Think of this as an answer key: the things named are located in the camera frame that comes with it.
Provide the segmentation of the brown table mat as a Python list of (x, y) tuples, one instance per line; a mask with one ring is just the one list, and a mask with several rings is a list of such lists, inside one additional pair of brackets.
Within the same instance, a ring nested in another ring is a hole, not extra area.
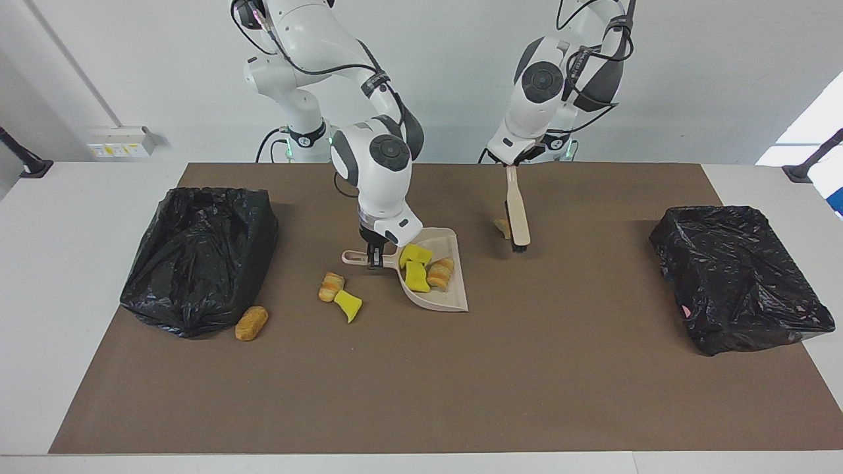
[[(118, 309), (52, 454), (843, 450), (843, 411), (801, 344), (708, 357), (649, 235), (719, 204), (699, 165), (521, 168), (532, 243), (493, 225), (502, 169), (415, 165), (409, 202), (454, 229), (470, 310), (346, 266), (356, 206), (327, 165), (193, 164), (180, 185), (268, 191), (280, 236), (253, 342), (181, 339)], [(362, 300), (352, 324), (325, 273)]]

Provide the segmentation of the blocky yellow sponge piece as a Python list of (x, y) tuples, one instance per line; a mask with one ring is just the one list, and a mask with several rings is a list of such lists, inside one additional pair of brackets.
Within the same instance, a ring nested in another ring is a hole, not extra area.
[(398, 267), (406, 268), (409, 262), (418, 262), (422, 267), (427, 267), (433, 260), (434, 252), (418, 245), (407, 245), (401, 249), (398, 256)]

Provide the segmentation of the pale crusty bread piece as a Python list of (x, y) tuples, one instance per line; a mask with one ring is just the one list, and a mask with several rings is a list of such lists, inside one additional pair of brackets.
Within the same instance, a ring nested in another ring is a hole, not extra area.
[(454, 274), (454, 268), (455, 262), (451, 257), (433, 261), (427, 268), (425, 281), (431, 288), (436, 288), (443, 292), (447, 291), (452, 274)]

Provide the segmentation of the striped croissant bread piece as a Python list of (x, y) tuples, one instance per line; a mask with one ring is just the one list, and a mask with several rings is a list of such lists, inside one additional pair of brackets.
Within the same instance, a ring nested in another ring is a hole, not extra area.
[(333, 302), (335, 297), (345, 288), (345, 277), (340, 274), (327, 272), (322, 280), (318, 298), (324, 302)]

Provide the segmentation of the brown bread roll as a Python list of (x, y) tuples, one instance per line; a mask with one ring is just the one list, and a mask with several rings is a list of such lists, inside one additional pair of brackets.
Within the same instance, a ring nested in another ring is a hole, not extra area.
[(269, 312), (263, 306), (252, 306), (247, 309), (235, 326), (235, 337), (241, 342), (254, 341), (261, 333), (269, 318)]

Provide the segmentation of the black bag lined bin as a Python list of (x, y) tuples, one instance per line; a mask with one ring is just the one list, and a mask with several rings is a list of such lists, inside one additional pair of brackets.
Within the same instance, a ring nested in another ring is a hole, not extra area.
[(120, 305), (177, 337), (233, 327), (256, 303), (278, 236), (268, 191), (175, 187), (139, 243)]
[(671, 207), (649, 241), (690, 341), (707, 356), (835, 331), (830, 310), (756, 208)]

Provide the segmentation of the small yellow sponge piece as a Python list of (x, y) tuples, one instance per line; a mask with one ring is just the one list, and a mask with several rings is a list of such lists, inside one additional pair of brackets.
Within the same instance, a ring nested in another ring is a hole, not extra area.
[(335, 295), (334, 302), (346, 315), (347, 324), (352, 324), (362, 308), (362, 300), (345, 290), (341, 290)]

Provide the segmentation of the white wall socket box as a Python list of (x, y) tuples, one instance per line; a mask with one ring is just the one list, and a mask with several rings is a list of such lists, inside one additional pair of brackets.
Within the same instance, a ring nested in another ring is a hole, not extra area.
[(94, 127), (86, 146), (98, 159), (148, 159), (157, 142), (145, 126)]

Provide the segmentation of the notched yellow sponge piece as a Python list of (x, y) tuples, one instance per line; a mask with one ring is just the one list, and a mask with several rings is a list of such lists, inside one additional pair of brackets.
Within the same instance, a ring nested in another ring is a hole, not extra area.
[(431, 291), (431, 286), (427, 281), (427, 269), (419, 261), (406, 262), (404, 283), (414, 293), (429, 293)]

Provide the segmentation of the black clamp stand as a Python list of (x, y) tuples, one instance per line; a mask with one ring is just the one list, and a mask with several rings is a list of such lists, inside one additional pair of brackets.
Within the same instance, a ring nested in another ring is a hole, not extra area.
[(53, 160), (42, 159), (29, 148), (18, 143), (2, 126), (0, 126), (0, 142), (21, 161), (23, 171), (19, 177), (22, 179), (40, 179), (55, 164)]
[(810, 168), (813, 165), (819, 164), (828, 153), (841, 143), (843, 143), (843, 127), (836, 131), (831, 138), (819, 145), (809, 158), (805, 159), (801, 164), (783, 165), (782, 171), (794, 183), (812, 184), (813, 181), (809, 177)]

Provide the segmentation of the beige plastic dustpan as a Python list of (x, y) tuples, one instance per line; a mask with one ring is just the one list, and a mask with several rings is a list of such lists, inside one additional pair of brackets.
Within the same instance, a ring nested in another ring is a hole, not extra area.
[(433, 260), (451, 258), (454, 262), (454, 270), (451, 279), (445, 289), (431, 289), (428, 293), (416, 293), (410, 289), (404, 281), (404, 271), (398, 267), (398, 258), (402, 249), (394, 254), (383, 255), (383, 267), (391, 268), (398, 274), (401, 287), (410, 301), (427, 310), (443, 312), (467, 312), (469, 311), (466, 296), (466, 285), (462, 275), (462, 264), (460, 252), (458, 251), (458, 239), (455, 231), (451, 228), (425, 227), (421, 230), (413, 245), (425, 248), (433, 252)]

